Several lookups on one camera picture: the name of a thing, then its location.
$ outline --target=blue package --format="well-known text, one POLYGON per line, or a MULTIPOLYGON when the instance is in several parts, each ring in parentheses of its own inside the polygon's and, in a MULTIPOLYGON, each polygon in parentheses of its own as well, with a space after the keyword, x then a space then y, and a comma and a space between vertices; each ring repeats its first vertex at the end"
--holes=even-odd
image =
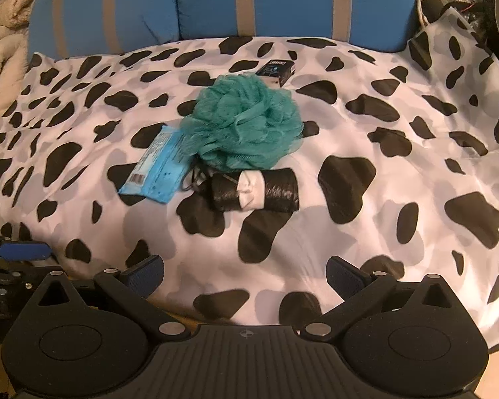
POLYGON ((192 162, 192 156, 181 151, 183 136, 180 130, 163 126, 118 193, 169 202, 192 162))

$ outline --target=metal screw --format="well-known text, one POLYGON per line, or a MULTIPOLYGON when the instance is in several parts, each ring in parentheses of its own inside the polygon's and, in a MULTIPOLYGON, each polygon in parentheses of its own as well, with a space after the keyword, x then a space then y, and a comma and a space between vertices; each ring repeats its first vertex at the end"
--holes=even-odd
POLYGON ((313 336, 325 336, 331 333, 331 327, 323 322, 313 322, 305 327, 305 331, 313 336))
POLYGON ((163 334, 175 336, 185 331, 185 326, 180 322, 165 322, 159 326, 159 331, 163 334))

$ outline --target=gray stripe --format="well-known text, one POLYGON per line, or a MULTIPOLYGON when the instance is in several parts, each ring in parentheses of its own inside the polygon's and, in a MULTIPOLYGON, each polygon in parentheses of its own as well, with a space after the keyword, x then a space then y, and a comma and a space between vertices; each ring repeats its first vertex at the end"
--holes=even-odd
POLYGON ((348 42, 351 33, 351 0, 333 0, 333 39, 348 42))
POLYGON ((109 52, 121 54, 122 48, 116 34, 116 0, 101 0, 101 18, 104 26, 104 36, 109 52))
POLYGON ((52 23, 57 54, 61 58, 67 58, 69 53, 65 40, 65 26, 63 25, 63 0, 52 0, 52 23))
POLYGON ((238 36, 255 36, 255 0, 235 0, 238 36))

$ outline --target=small box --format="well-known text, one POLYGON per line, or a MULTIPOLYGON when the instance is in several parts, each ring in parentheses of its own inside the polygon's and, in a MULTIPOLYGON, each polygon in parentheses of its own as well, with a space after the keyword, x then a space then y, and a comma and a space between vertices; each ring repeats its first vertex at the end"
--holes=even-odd
POLYGON ((270 60, 256 75, 270 88, 281 88, 296 72, 296 66, 291 60, 270 60))

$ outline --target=white tag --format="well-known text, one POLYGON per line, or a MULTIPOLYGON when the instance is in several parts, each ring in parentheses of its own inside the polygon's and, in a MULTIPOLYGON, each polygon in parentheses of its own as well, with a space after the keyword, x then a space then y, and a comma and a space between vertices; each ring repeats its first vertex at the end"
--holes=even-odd
POLYGON ((264 208, 264 177, 261 171, 242 171, 237 185, 242 211, 264 208))

